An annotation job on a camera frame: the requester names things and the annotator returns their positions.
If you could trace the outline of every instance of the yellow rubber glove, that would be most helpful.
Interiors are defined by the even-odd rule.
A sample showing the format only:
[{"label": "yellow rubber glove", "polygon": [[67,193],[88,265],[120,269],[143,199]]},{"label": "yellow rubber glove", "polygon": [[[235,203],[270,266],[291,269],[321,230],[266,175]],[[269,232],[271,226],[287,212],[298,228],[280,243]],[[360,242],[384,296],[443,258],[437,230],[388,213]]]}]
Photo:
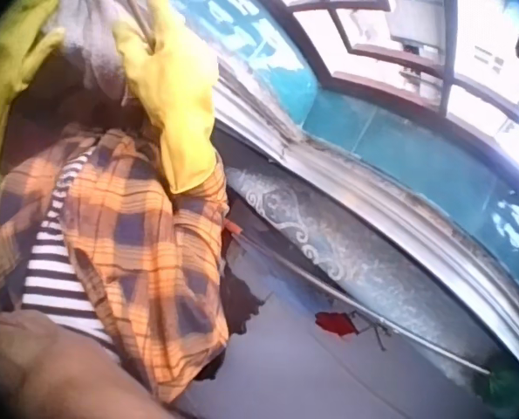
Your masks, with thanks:
[{"label": "yellow rubber glove", "polygon": [[216,164],[210,134],[215,123],[215,54],[188,29],[167,0],[148,0],[154,19],[154,52],[130,24],[114,25],[127,82],[161,130],[162,165],[170,191],[180,194],[204,182]]},{"label": "yellow rubber glove", "polygon": [[64,30],[56,29],[34,45],[57,6],[58,0],[17,0],[0,19],[0,153],[11,102],[63,41]]}]

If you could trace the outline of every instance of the teal wall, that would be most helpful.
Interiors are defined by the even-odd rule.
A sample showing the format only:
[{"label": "teal wall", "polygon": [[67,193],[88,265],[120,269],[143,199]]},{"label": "teal wall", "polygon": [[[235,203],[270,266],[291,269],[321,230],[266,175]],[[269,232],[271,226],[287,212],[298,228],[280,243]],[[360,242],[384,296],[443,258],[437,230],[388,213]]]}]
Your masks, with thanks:
[{"label": "teal wall", "polygon": [[320,91],[308,133],[354,153],[424,196],[519,282],[519,188],[454,142],[378,106]]},{"label": "teal wall", "polygon": [[308,133],[424,196],[519,282],[519,188],[455,142],[363,100],[318,89],[313,71],[257,0],[172,0],[188,25],[249,66]]},{"label": "teal wall", "polygon": [[256,0],[172,0],[201,38],[235,54],[301,126],[318,81],[304,56]]}]

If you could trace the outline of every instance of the black and white striped shirt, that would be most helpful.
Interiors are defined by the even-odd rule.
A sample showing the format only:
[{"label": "black and white striped shirt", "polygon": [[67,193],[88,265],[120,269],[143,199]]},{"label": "black and white striped shirt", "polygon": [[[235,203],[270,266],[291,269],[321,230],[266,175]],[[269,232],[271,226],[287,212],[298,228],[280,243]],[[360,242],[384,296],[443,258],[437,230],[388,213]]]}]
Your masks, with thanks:
[{"label": "black and white striped shirt", "polygon": [[91,148],[67,162],[61,170],[50,208],[32,246],[22,308],[38,310],[55,323],[96,340],[119,361],[112,339],[73,270],[59,222],[67,190],[93,151]]}]

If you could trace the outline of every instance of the green object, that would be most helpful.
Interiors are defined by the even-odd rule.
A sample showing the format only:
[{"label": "green object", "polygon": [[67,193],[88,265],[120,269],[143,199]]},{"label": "green object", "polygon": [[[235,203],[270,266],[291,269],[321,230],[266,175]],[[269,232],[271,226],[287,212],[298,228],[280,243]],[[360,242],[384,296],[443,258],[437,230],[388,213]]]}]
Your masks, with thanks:
[{"label": "green object", "polygon": [[490,360],[487,368],[491,374],[479,376],[475,392],[501,419],[519,418],[519,364],[502,355]]},{"label": "green object", "polygon": [[0,153],[11,102],[63,42],[65,30],[58,28],[36,43],[57,7],[58,0],[17,0],[0,18]]}]

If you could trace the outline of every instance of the orange plaid shirt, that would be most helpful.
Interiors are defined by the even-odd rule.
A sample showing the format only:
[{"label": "orange plaid shirt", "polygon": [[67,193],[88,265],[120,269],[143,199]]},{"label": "orange plaid shirt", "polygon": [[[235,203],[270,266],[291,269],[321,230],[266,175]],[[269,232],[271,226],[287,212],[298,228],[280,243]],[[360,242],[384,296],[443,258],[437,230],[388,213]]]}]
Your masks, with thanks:
[{"label": "orange plaid shirt", "polygon": [[220,158],[201,186],[168,196],[160,152],[119,130],[65,130],[0,188],[0,312],[21,306],[32,242],[65,163],[96,144],[61,214],[65,245],[124,366],[171,402],[226,346],[219,291],[228,211]]}]

